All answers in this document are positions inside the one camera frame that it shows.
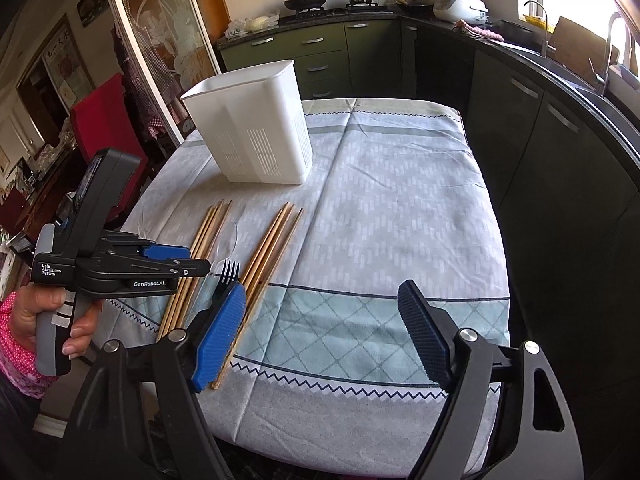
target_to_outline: polka dot sleeve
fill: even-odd
[[[23,394],[41,399],[57,377],[47,377],[36,370],[36,354],[19,345],[9,330],[9,317],[16,293],[0,306],[0,371]]]

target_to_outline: wooden chopsticks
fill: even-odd
[[[222,200],[215,206],[211,206],[196,233],[191,245],[192,258],[207,258],[211,249],[215,247],[220,231],[231,209],[232,202],[224,203]],[[158,331],[156,341],[162,339],[174,328],[181,327],[184,317],[189,310],[191,298],[196,289],[198,280],[194,278],[180,278],[178,289],[167,305],[162,317],[162,324]]]
[[[240,277],[240,283],[242,283],[246,291],[246,310],[244,311],[244,317],[236,333],[236,338],[226,355],[225,364],[221,368],[216,381],[209,385],[213,389],[220,386],[224,371],[228,368],[226,365],[234,354],[236,345],[251,320],[254,309],[266,290],[267,285],[269,285],[269,280],[280,263],[287,245],[293,236],[293,232],[300,222],[300,217],[304,211],[303,209],[300,209],[293,221],[289,222],[294,208],[294,204],[287,202],[282,206],[280,211],[278,211],[269,229],[258,244],[254,255],[251,257],[249,265]]]

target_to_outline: handheld device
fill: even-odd
[[[36,320],[36,369],[43,375],[70,372],[62,345],[94,299],[175,294],[178,278],[210,271],[207,260],[190,259],[188,248],[103,229],[139,164],[138,157],[112,148],[97,152],[80,182],[71,216],[61,227],[46,224],[40,231],[31,279],[66,288],[65,303]]]

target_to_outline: finger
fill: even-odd
[[[86,349],[89,348],[89,343],[91,342],[90,335],[83,335],[80,337],[71,337],[67,339],[62,346],[62,354],[63,355],[73,355],[76,353],[83,354],[86,352]]]
[[[45,310],[56,310],[65,302],[66,291],[61,286],[30,283],[18,292],[16,303],[28,314],[39,314]]]
[[[100,314],[101,306],[101,302],[93,302],[89,310],[84,313],[84,316],[73,323],[71,326],[72,338],[82,335],[93,335],[98,325],[98,315]]]

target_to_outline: rice cooker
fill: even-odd
[[[435,17],[451,23],[482,21],[488,12],[482,0],[436,0],[433,5]]]

